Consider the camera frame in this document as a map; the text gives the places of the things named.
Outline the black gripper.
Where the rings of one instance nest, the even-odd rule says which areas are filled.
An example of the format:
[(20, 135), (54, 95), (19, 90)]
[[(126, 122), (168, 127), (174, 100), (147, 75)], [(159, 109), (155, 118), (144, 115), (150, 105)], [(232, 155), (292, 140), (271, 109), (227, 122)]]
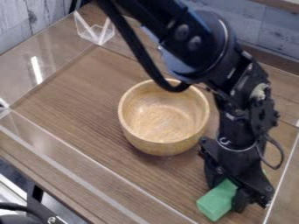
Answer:
[[(272, 202), (275, 188), (262, 168), (262, 150), (258, 143), (247, 149), (235, 150), (219, 139), (202, 137), (199, 155), (204, 160), (204, 175), (208, 188), (212, 189), (226, 179), (224, 173), (239, 183), (262, 192), (268, 198), (266, 207)], [(251, 195), (244, 188), (236, 190), (232, 198), (232, 211), (242, 214), (251, 203)]]

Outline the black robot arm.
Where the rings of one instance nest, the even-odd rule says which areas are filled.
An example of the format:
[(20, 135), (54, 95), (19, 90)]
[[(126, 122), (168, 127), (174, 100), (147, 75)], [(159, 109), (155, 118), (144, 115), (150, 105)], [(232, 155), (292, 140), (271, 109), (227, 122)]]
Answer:
[[(208, 186), (223, 180), (236, 186), (231, 208), (240, 213), (251, 204), (268, 207), (275, 188), (263, 172), (267, 145), (279, 111), (271, 96), (268, 74), (240, 46), (226, 19), (215, 12), (192, 10), (183, 0), (96, 0), (115, 24), (150, 77), (164, 90), (178, 93), (203, 83), (219, 110), (214, 139), (202, 137), (200, 156)], [(154, 37), (164, 64), (179, 80), (172, 85), (155, 65), (123, 13), (128, 12)]]

